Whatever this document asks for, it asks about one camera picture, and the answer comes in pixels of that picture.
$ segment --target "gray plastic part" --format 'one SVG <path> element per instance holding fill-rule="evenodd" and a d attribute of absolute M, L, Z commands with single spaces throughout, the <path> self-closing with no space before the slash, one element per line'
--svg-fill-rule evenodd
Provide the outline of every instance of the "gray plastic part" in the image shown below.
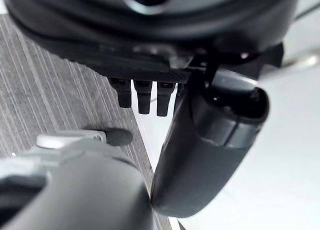
<path fill-rule="evenodd" d="M 2 159 L 0 180 L 9 176 L 44 177 L 46 185 L 2 230 L 154 229 L 141 173 L 121 150 L 95 139 Z"/>

